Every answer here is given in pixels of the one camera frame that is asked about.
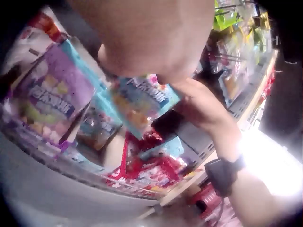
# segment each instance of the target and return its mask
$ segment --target purple candy bag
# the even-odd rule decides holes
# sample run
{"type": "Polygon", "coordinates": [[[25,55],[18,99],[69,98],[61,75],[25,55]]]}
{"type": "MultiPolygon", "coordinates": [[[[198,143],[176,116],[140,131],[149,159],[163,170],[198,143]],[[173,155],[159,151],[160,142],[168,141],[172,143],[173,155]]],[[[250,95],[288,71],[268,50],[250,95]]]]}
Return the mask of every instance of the purple candy bag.
{"type": "Polygon", "coordinates": [[[9,104],[13,116],[58,144],[93,94],[82,71],[52,46],[13,90],[9,104]]]}

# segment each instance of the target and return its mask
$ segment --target cable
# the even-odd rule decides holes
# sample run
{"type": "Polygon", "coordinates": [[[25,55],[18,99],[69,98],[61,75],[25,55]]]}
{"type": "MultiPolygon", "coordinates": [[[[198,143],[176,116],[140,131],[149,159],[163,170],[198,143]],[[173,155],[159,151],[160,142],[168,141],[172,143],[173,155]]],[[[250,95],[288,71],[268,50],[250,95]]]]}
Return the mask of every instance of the cable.
{"type": "Polygon", "coordinates": [[[219,217],[218,217],[218,220],[216,221],[216,223],[212,226],[212,227],[216,227],[220,221],[220,218],[222,216],[222,213],[223,213],[223,207],[224,207],[224,198],[222,198],[222,201],[221,201],[221,206],[220,206],[220,212],[219,212],[219,217]]]}

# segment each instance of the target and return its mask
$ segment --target smartwatch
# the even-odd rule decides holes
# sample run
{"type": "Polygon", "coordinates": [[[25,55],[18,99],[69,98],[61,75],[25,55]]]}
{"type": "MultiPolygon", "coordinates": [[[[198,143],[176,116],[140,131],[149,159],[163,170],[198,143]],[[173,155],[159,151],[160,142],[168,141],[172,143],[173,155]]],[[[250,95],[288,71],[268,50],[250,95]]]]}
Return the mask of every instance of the smartwatch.
{"type": "Polygon", "coordinates": [[[240,155],[235,162],[215,159],[204,166],[216,194],[225,198],[231,195],[231,186],[237,180],[238,171],[245,167],[245,163],[243,155],[240,155]]]}

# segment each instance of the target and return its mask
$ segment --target bright light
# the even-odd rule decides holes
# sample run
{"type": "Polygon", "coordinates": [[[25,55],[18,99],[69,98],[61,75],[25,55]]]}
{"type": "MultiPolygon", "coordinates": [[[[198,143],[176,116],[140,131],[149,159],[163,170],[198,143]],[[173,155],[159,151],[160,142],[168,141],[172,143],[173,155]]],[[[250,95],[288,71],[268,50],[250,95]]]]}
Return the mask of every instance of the bright light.
{"type": "Polygon", "coordinates": [[[244,132],[239,147],[247,169],[264,182],[271,194],[302,194],[302,164],[274,140],[251,129],[244,132]]]}

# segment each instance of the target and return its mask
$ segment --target gray shelf panel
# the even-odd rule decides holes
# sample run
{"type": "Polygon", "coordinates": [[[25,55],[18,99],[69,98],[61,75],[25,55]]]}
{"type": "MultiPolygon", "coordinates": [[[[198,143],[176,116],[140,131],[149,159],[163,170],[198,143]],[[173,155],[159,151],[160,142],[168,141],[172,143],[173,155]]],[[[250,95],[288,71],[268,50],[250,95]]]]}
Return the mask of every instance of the gray shelf panel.
{"type": "Polygon", "coordinates": [[[0,133],[0,173],[8,199],[68,219],[114,221],[135,217],[157,200],[139,199],[94,188],[57,173],[0,133]]]}
{"type": "MultiPolygon", "coordinates": [[[[247,109],[253,99],[256,90],[266,73],[270,60],[274,51],[268,51],[261,57],[262,64],[257,65],[255,73],[250,76],[250,81],[244,91],[236,98],[229,108],[233,117],[238,120],[247,109]]],[[[203,162],[214,150],[214,145],[211,138],[202,129],[196,128],[190,122],[182,122],[176,134],[200,157],[200,162],[203,162]]]]}

